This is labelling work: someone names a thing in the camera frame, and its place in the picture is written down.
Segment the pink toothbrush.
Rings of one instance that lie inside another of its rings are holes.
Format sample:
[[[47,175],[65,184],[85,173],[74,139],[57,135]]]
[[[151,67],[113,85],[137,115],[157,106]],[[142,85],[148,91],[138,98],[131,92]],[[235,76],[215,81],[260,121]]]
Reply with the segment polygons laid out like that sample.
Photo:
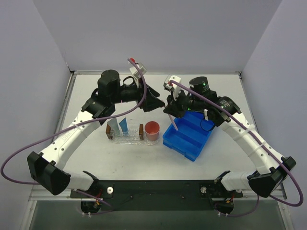
[[[178,127],[177,127],[177,125],[176,125],[176,123],[175,123],[173,117],[172,117],[170,114],[168,114],[168,117],[169,117],[169,119],[170,119],[170,121],[171,121],[171,123],[172,123],[174,129],[175,129],[176,131],[178,131]]]

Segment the pink plastic cup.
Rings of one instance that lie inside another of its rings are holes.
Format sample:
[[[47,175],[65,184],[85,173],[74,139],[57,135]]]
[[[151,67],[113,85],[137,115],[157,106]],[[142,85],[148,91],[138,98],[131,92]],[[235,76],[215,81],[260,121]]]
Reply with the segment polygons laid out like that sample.
[[[145,124],[144,127],[146,137],[150,141],[158,140],[159,133],[160,133],[160,125],[155,121],[149,121]]]

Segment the blue toothpaste tube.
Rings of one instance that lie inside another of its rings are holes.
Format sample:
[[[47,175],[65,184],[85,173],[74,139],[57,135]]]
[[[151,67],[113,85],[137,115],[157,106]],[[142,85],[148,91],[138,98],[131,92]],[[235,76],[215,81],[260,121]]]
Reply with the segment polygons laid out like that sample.
[[[127,125],[127,120],[126,118],[123,118],[120,122],[119,122],[119,126],[122,130],[122,133],[124,136],[127,136],[129,134],[129,129],[128,129],[128,125]]]

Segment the clear acrylic toothbrush holder rack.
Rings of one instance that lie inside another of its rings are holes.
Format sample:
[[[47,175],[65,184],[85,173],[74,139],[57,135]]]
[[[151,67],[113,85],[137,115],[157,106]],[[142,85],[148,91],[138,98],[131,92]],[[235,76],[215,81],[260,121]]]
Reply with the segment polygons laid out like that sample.
[[[112,141],[143,141],[145,140],[140,126],[132,125],[128,127],[126,132],[123,132],[120,128],[119,131],[114,131],[110,125],[106,127],[106,136]]]

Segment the white toothpaste tube green cap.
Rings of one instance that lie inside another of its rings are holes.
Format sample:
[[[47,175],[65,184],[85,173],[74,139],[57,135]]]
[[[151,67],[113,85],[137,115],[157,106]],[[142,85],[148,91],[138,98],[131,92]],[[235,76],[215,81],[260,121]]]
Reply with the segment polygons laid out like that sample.
[[[112,132],[116,135],[120,134],[120,130],[119,130],[119,125],[118,125],[118,121],[116,118],[112,118],[110,119],[107,124],[110,126]]]

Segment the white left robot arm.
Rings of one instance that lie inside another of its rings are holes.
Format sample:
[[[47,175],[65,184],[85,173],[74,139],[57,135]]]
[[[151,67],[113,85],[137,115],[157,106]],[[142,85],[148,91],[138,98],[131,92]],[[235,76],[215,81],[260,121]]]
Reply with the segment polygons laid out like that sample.
[[[31,152],[27,163],[31,177],[53,195],[59,195],[65,189],[80,189],[87,197],[98,193],[98,184],[90,173],[86,177],[74,177],[64,172],[64,167],[83,143],[115,112],[119,103],[137,102],[144,112],[150,112],[165,104],[159,99],[160,94],[137,77],[131,84],[121,84],[119,73],[115,70],[102,72],[97,81],[97,88],[82,106],[70,130],[59,135],[40,153]]]

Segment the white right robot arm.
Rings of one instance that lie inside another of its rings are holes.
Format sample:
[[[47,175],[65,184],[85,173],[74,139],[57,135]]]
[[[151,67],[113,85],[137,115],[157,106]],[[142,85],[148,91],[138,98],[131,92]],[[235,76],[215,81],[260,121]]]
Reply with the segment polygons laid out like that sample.
[[[261,197],[269,197],[296,165],[292,157],[274,150],[256,131],[239,106],[227,96],[210,89],[207,77],[189,81],[189,92],[180,87],[181,78],[167,77],[164,89],[170,92],[164,113],[182,118],[186,112],[198,112],[205,120],[228,134],[254,164],[255,172],[228,172],[221,178],[228,191],[251,189]]]

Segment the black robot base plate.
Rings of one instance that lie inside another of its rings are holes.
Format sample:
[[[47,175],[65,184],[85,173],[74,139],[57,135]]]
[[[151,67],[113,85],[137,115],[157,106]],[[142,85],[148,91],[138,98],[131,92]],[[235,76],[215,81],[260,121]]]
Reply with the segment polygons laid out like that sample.
[[[107,202],[101,210],[115,211],[212,210],[215,201],[243,196],[217,180],[101,180],[87,193]]]

